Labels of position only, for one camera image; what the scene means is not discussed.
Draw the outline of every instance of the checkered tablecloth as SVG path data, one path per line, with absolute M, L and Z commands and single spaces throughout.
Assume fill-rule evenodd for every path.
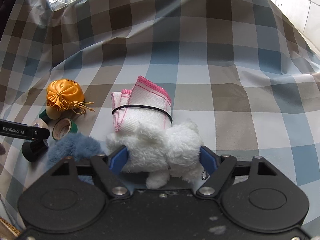
M 113 131 L 111 93 L 145 76 L 171 96 L 174 122 L 196 122 L 207 147 L 262 155 L 295 182 L 310 201 L 304 228 L 320 233 L 320 60 L 270 0 L 76 0 L 56 11 L 48 0 L 17 0 L 0 66 L 0 118 L 31 124 L 47 85 L 72 79 L 95 109 L 75 119 L 78 130 L 102 145 Z M 46 156 L 28 163 L 23 140 L 2 141 L 0 193 L 21 225 L 18 197 Z

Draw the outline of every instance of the white fluffy fur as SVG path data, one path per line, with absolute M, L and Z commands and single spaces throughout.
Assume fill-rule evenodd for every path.
M 151 123 L 139 123 L 132 134 L 112 133 L 106 142 L 110 151 L 126 145 L 130 158 L 122 171 L 149 172 L 146 184 L 151 189 L 164 186 L 170 175 L 191 182 L 203 170 L 199 163 L 203 141 L 192 121 L 166 130 Z

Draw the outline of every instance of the silver screw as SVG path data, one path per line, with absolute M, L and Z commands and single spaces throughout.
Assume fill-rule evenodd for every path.
M 114 187 L 112 189 L 112 193 L 118 196 L 124 195 L 128 192 L 128 190 L 125 187 Z
M 209 195 L 212 195 L 215 192 L 215 190 L 212 187 L 201 187 L 199 189 L 199 192 L 202 195 L 209 196 Z
M 166 198 L 168 195 L 166 194 L 166 193 L 161 193 L 161 194 L 159 194 L 159 197 L 160 198 Z

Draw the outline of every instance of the white cloth with pink trim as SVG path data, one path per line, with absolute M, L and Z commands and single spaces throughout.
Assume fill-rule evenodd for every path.
M 124 105 L 153 106 L 171 114 L 171 99 L 158 85 L 138 77 L 132 90 L 112 93 L 112 110 Z M 125 107 L 114 112 L 115 133 L 107 136 L 110 152 L 125 145 L 129 160 L 123 172 L 149 172 L 148 188 L 164 186 L 170 176 L 192 182 L 203 171 L 199 150 L 203 141 L 190 120 L 171 127 L 169 117 L 153 109 Z
M 132 90 L 114 92 L 111 98 L 112 110 L 123 105 L 144 105 L 154 106 L 171 114 L 171 99 L 167 91 L 142 76 L 138 77 Z M 139 122 L 152 122 L 163 129 L 171 126 L 168 116 L 152 109 L 122 108 L 113 115 L 115 132 L 133 132 Z

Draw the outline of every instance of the blue fluffy plush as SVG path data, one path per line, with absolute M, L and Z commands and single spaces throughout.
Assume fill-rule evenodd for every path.
M 97 154 L 104 154 L 98 141 L 92 137 L 84 136 L 82 133 L 68 133 L 55 145 L 49 147 L 47 168 L 50 169 L 67 156 L 72 156 L 78 162 Z M 92 183 L 89 176 L 80 176 L 80 179 Z

